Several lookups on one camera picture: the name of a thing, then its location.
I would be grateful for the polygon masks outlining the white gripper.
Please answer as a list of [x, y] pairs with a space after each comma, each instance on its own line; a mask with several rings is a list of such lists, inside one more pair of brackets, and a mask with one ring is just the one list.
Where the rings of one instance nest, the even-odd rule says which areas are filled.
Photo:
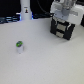
[[77, 0], [54, 0], [50, 12], [58, 19], [79, 25], [83, 18], [83, 7], [76, 4]]

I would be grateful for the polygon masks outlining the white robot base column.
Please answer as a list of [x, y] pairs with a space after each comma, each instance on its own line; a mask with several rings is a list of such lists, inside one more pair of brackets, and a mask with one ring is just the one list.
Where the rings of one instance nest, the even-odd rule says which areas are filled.
[[30, 9], [30, 0], [21, 0], [21, 19], [31, 20], [32, 12]]

